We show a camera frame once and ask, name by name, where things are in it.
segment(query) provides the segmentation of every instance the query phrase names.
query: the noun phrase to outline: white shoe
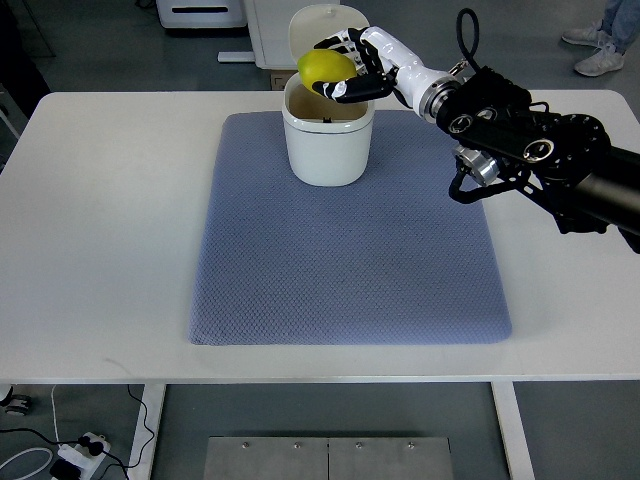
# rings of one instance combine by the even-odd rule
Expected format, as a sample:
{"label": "white shoe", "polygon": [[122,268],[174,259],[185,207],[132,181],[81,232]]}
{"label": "white shoe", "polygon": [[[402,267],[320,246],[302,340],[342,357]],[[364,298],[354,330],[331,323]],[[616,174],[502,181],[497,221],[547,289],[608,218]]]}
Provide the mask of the white shoe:
{"label": "white shoe", "polygon": [[595,55],[576,63],[576,72],[587,77],[598,77],[603,73],[620,70],[624,66],[624,55],[616,52],[613,43],[607,43]]}
{"label": "white shoe", "polygon": [[597,47],[598,45],[611,42],[611,36],[603,30],[600,30],[601,28],[602,20],[593,22],[591,26],[587,28],[567,30],[562,34],[562,40],[572,45],[588,45],[590,47]]}

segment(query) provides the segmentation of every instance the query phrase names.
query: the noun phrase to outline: floor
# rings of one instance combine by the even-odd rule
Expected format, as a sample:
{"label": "floor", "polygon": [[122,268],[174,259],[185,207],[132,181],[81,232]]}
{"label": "floor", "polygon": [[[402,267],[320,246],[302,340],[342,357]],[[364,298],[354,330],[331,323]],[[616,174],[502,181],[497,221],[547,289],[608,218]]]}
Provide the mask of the floor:
{"label": "floor", "polygon": [[[29,0],[55,52],[52,57],[22,0],[9,3],[19,18],[25,48],[53,91],[270,88],[269,72],[255,65],[217,62],[219,51],[251,49],[246,30],[170,34],[154,9],[138,8],[134,0]],[[597,19],[601,0],[343,3],[360,9],[371,24],[399,37],[426,65],[438,69],[448,69],[460,58],[455,17],[460,8],[472,7],[480,19],[480,64],[529,89],[615,90],[640,117],[640,47],[629,50],[622,71],[591,79],[575,74],[572,65],[592,49],[559,39],[564,29]],[[27,119],[11,99],[0,95],[0,103],[22,130]],[[0,125],[0,164],[14,145],[9,130]],[[33,416],[21,420],[3,415],[0,428],[34,425],[53,435],[50,387],[21,388],[37,399]],[[69,434],[100,429],[114,439],[114,448],[127,451],[137,406],[121,391],[124,387],[58,388],[59,421],[73,427]],[[327,433],[443,435],[451,439],[457,480],[508,478],[488,392],[486,384],[173,386],[167,391],[153,478],[202,478],[211,435]],[[537,479],[640,478],[637,382],[526,383],[517,385],[516,393]],[[102,410],[104,405],[111,408]],[[0,464],[35,443],[23,434],[3,437]],[[17,476],[21,466],[13,467]],[[116,470],[105,478],[123,478]],[[33,478],[50,476],[43,472]]]}

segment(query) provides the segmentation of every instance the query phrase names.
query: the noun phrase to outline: lemon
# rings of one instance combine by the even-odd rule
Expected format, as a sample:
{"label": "lemon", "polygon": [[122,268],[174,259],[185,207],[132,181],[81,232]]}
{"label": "lemon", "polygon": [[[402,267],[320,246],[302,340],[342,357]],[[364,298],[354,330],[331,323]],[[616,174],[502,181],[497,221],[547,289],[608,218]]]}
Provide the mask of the lemon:
{"label": "lemon", "polygon": [[334,50],[308,51],[298,60],[298,71],[302,84],[312,92],[314,82],[340,82],[356,76],[353,62]]}

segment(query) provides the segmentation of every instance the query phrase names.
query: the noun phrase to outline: bin lid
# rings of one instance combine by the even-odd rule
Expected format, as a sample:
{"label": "bin lid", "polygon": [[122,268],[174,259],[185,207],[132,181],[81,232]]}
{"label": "bin lid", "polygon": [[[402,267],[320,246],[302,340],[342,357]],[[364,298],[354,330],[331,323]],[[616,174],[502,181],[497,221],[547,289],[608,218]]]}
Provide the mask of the bin lid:
{"label": "bin lid", "polygon": [[362,12],[346,5],[310,5],[299,10],[289,24],[289,48],[298,61],[319,41],[347,28],[365,28],[369,21]]}

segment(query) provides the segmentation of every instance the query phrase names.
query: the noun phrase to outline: textured mat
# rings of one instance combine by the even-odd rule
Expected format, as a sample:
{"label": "textured mat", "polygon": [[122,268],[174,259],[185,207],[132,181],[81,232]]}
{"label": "textured mat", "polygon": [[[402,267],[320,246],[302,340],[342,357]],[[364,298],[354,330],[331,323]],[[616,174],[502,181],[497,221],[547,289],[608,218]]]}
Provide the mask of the textured mat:
{"label": "textured mat", "polygon": [[376,112],[345,187],[292,173],[279,112],[227,119],[189,339],[196,344],[491,343],[511,333],[482,206],[447,196],[454,143]]}

